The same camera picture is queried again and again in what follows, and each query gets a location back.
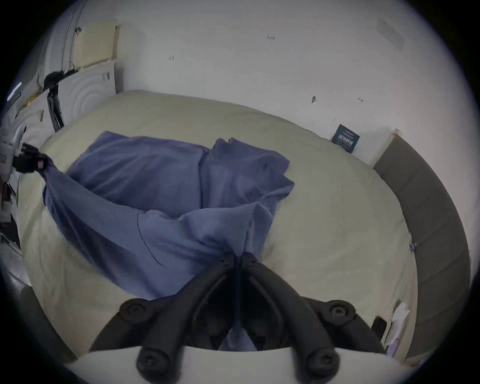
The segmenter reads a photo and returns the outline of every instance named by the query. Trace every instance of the white cabinet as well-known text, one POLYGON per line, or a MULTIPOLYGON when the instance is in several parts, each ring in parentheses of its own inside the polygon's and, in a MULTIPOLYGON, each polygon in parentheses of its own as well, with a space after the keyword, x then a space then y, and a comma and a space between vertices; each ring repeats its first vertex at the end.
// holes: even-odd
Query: white cabinet
MULTIPOLYGON (((38 95, 28 106, 26 106, 13 122, 14 132, 18 129, 25 130, 20 142, 33 145, 40 149, 50 136, 55 133, 53 128, 50 110, 48 108, 48 90, 38 95)), ((10 176, 10 184, 16 191, 18 187, 19 173, 13 171, 10 176)))
POLYGON ((115 95, 115 62, 106 61, 59 82, 58 100, 65 126, 115 95))

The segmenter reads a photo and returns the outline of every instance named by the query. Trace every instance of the blue blanket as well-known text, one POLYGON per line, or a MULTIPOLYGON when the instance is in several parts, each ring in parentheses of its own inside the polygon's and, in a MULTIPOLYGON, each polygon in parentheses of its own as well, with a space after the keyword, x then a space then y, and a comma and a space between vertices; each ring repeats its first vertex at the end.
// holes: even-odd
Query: blue blanket
POLYGON ((225 253, 258 256, 289 161, 235 139, 212 149, 105 132, 66 174, 48 159, 44 203, 60 232, 127 292, 177 293, 225 253))

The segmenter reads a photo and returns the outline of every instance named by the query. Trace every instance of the wall mark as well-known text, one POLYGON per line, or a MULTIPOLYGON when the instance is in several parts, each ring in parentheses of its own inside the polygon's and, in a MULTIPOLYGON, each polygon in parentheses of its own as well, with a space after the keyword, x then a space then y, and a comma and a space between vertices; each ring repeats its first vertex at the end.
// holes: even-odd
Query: wall mark
POLYGON ((405 39, 381 17, 377 19, 377 32, 383 35, 399 51, 403 51, 405 39))

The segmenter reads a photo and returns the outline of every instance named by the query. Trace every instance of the headboard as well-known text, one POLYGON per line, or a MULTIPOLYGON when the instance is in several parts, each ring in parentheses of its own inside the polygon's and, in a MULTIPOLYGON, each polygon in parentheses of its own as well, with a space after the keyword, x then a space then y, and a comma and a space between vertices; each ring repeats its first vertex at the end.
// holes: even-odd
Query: headboard
POLYGON ((439 346, 460 315, 470 285, 467 238, 442 182, 400 136, 373 169, 397 196, 415 247, 418 308, 410 358, 439 346))

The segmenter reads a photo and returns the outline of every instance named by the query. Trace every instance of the black phone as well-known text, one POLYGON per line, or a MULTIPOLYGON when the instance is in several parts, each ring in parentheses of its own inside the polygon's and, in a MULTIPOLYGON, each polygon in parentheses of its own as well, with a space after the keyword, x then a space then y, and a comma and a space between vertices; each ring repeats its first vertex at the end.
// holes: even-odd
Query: black phone
POLYGON ((372 331, 375 333, 379 340, 382 340, 384 337, 385 329, 387 328, 387 322, 382 319, 380 316, 375 317, 375 320, 372 324, 372 331))

